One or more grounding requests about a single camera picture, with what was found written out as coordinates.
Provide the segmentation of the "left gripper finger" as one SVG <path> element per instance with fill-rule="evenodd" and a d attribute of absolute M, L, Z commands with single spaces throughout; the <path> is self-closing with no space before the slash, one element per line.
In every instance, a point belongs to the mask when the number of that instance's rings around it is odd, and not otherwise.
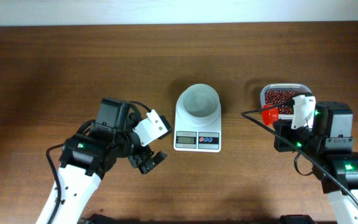
<path fill-rule="evenodd" d="M 139 171 L 141 174 L 147 174 L 155 167 L 157 167 L 164 159 L 166 159 L 168 154 L 164 152 L 158 152 L 155 156 L 147 159 L 139 166 Z"/>
<path fill-rule="evenodd" d="M 167 129 L 167 132 L 159 137 L 159 139 L 163 139 L 172 132 L 172 127 L 171 127 L 170 123 L 167 121 L 166 117 L 164 117 L 164 115 L 161 115 L 160 119 L 161 119 L 163 125 L 165 126 L 165 128 Z"/>

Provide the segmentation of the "orange measuring scoop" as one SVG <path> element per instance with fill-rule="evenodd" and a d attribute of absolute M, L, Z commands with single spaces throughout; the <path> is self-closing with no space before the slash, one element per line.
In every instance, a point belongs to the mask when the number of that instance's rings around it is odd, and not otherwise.
<path fill-rule="evenodd" d="M 262 120 L 264 125 L 270 126 L 279 120 L 279 110 L 274 105 L 264 105 L 262 108 Z"/>

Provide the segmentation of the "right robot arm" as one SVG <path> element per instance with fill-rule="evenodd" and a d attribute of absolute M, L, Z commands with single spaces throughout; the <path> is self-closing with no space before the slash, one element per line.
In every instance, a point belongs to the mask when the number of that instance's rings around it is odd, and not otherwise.
<path fill-rule="evenodd" d="M 338 223 L 358 223 L 358 152 L 352 150 L 353 113 L 345 103 L 321 101 L 314 109 L 311 126 L 294 126 L 280 119 L 273 124 L 278 133 L 274 147 L 279 152 L 291 151 L 281 138 L 296 144 L 324 168 L 312 168 L 321 182 Z"/>

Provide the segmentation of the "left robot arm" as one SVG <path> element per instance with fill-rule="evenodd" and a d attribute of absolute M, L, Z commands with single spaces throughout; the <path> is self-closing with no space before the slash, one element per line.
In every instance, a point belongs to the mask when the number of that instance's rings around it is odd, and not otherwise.
<path fill-rule="evenodd" d="M 149 144 L 163 139 L 172 127 L 163 115 L 148 109 L 142 117 L 138 101 L 103 98 L 96 119 L 83 123 L 60 144 L 60 165 L 46 151 L 54 184 L 38 223 L 76 223 L 118 159 L 126 158 L 141 174 L 149 173 L 167 154 L 155 153 Z"/>

